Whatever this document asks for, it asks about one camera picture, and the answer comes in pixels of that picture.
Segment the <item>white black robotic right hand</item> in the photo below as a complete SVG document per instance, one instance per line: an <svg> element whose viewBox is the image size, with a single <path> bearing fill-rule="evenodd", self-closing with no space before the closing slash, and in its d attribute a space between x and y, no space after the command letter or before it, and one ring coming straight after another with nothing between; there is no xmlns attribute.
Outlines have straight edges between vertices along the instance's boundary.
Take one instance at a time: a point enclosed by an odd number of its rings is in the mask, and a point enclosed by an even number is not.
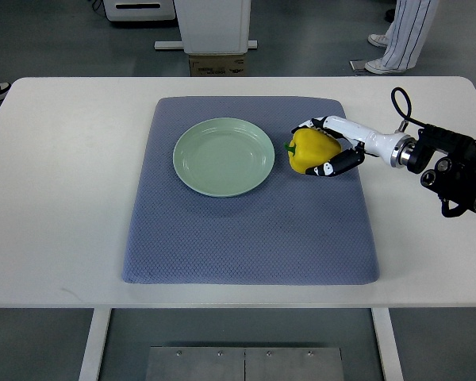
<svg viewBox="0 0 476 381"><path fill-rule="evenodd" d="M326 163L305 171L305 175L320 177L334 177L350 171L359 166L366 155L379 157L391 167L405 166L416 143L416 140L406 133L397 131L382 134L337 116L310 119L300 124L292 133L301 128L321 131L337 139L342 147L342 152Z"/></svg>

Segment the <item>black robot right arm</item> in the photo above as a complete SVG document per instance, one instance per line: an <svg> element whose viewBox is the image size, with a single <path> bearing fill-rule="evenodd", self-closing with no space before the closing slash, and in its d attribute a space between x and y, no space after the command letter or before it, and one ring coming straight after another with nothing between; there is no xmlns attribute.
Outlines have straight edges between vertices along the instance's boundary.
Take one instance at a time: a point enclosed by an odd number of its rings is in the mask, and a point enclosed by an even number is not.
<svg viewBox="0 0 476 381"><path fill-rule="evenodd" d="M420 175L420 184L437 194L444 217L476 214L476 139L418 121L401 87L391 91L395 110L403 118L398 131L409 123L419 125L418 138L408 138L393 150L393 162Z"/></svg>

